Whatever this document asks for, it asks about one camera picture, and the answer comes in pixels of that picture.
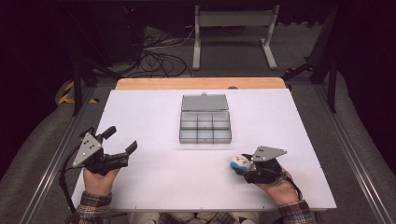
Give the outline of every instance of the plaid shirt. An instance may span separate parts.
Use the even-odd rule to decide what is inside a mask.
[[[84,191],[81,196],[77,212],[72,214],[64,222],[65,224],[107,224],[110,223],[109,205],[112,194],[99,196]],[[315,224],[314,215],[309,209],[306,201],[288,203],[279,206],[280,215],[284,224]],[[229,213],[217,213],[208,224],[238,224]],[[158,224],[184,224],[173,218],[169,213],[161,213]]]

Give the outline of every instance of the white metal frame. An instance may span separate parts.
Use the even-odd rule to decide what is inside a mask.
[[[209,26],[268,26],[267,37],[261,39],[270,69],[276,69],[276,62],[270,49],[271,36],[274,31],[279,5],[273,10],[260,11],[200,11],[195,6],[195,42],[192,69],[198,70],[201,61],[200,27]]]

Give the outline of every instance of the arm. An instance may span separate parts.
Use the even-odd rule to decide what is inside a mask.
[[[75,214],[65,223],[110,223],[109,205],[114,179],[120,169],[112,170],[107,175],[98,175],[84,169],[85,190]]]
[[[317,223],[306,201],[299,200],[294,186],[289,181],[280,185],[277,183],[276,181],[272,184],[256,185],[264,190],[278,206],[279,213],[283,217],[283,223]]]

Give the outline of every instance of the white tabletop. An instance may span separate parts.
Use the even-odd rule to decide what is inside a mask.
[[[186,145],[178,140],[184,94],[225,94],[233,139],[224,145]],[[277,160],[290,171],[313,210],[336,204],[318,158],[287,89],[112,91],[97,132],[117,132],[104,141],[106,154],[138,148],[113,187],[117,211],[274,210],[261,189],[229,166],[231,157],[258,146],[286,149]],[[73,194],[79,204],[80,175]]]

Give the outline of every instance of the hand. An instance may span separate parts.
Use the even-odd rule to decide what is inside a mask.
[[[290,173],[286,171],[283,167],[282,172],[286,172],[288,177],[292,180]],[[281,178],[282,177],[280,177],[277,181],[271,184],[255,185],[263,189],[268,195],[270,195],[274,203],[278,206],[285,203],[294,203],[299,201],[296,189],[289,181],[284,181],[280,185],[277,184],[279,183],[279,180],[281,180]]]
[[[108,196],[113,188],[113,182],[120,169],[112,170],[107,175],[93,174],[84,168],[84,184],[85,190],[90,194]]]

